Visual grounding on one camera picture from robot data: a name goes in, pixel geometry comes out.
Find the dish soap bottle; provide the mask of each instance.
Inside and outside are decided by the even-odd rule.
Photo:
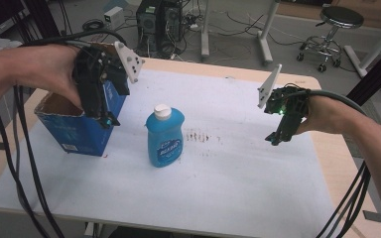
[[[154,107],[147,119],[148,155],[153,166],[165,167],[174,162],[184,148],[182,124],[185,116],[165,104]]]

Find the bottle label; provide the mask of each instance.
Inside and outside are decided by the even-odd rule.
[[[174,160],[182,152],[182,140],[165,141],[157,149],[157,158],[159,162]]]

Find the metal stool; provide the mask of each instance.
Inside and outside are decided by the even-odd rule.
[[[327,33],[326,37],[309,37],[303,42],[300,46],[301,52],[297,56],[297,60],[302,61],[305,58],[304,51],[310,51],[324,56],[324,62],[327,62],[329,58],[332,58],[333,66],[339,67],[341,65],[342,48],[333,40],[333,36],[339,28],[359,28],[363,24],[364,18],[355,11],[336,6],[323,8],[320,12],[320,17],[323,22],[317,24],[317,26],[328,23],[332,25],[332,29]],[[317,68],[318,71],[326,71],[324,62],[319,65]]]

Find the gray floor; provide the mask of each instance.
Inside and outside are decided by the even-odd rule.
[[[102,20],[103,8],[106,6],[104,4],[105,2],[106,1],[92,0],[65,1],[65,7],[72,30],[74,32],[81,31],[81,25],[89,19],[97,18]],[[136,9],[136,6],[134,5],[125,5],[124,1],[117,2],[121,4],[120,6],[125,8],[126,16],[131,16],[131,11]],[[63,16],[59,5],[51,1],[50,8],[60,29],[62,29],[64,27]],[[246,13],[230,11],[229,14],[230,17],[235,20],[249,22]],[[273,29],[270,31],[270,34],[275,41],[281,44],[288,44],[302,41],[311,35],[320,36],[327,33],[329,26],[324,25],[321,27],[315,27],[316,23],[318,23],[318,21],[277,16],[274,20]],[[127,24],[133,26],[135,25],[135,21],[127,21]],[[231,21],[225,13],[215,12],[212,14],[210,26],[210,57],[203,62],[201,61],[200,33],[197,31],[199,28],[195,28],[196,32],[188,32],[185,35],[188,43],[187,50],[181,54],[179,58],[174,58],[174,60],[185,60],[193,61],[195,63],[209,63],[257,70],[272,70],[275,63],[281,63],[283,65],[282,72],[312,76],[319,81],[323,89],[341,94],[347,94],[360,81],[360,77],[354,71],[354,68],[347,56],[343,57],[341,65],[347,70],[335,68],[329,64],[326,72],[318,72],[317,67],[320,57],[306,55],[304,61],[296,61],[300,44],[284,46],[273,41],[271,37],[268,38],[268,43],[272,52],[274,63],[265,66],[262,64],[262,59],[259,54],[260,48],[256,37],[249,34],[241,34],[232,37],[219,35],[219,33],[230,34],[240,32],[244,29],[244,27],[244,25]],[[138,34],[135,27],[125,28],[120,30],[118,33],[125,38],[130,48],[136,47],[136,43],[138,42]],[[6,33],[4,37],[12,40],[19,39],[15,30],[11,30]],[[336,34],[335,39],[342,46],[352,46],[359,56],[364,56],[374,46],[374,44],[377,43],[380,37],[380,29],[362,27],[357,30],[340,30]],[[113,39],[108,38],[106,39],[106,42],[113,42]],[[183,48],[184,45],[185,43],[181,42],[179,47]],[[11,108],[12,102],[10,98],[11,95],[9,93],[5,98],[6,100],[1,101],[1,108],[5,108],[7,105]],[[371,100],[377,113],[381,117],[380,91],[377,92]],[[11,117],[9,115],[6,116],[7,121],[9,121],[10,118]],[[353,160],[357,165],[362,161],[362,159],[359,158],[353,158]],[[381,204],[373,185],[370,187],[370,193],[378,211],[381,212]],[[58,222],[66,237],[81,237],[84,222],[65,219],[58,219]],[[115,226],[113,225],[105,226],[102,237],[107,237],[114,228]],[[26,215],[0,213],[0,237],[38,237],[38,233]]]

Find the white paper sheet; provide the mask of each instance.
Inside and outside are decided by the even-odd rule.
[[[312,139],[264,140],[281,117],[257,107],[260,85],[143,70],[101,158],[65,153],[38,122],[30,136],[52,213],[222,237],[315,237],[333,208]],[[144,125],[159,103],[186,117],[183,154],[161,169],[148,159]],[[41,211],[21,154],[21,181]],[[0,208],[21,209],[16,194],[6,170]]]

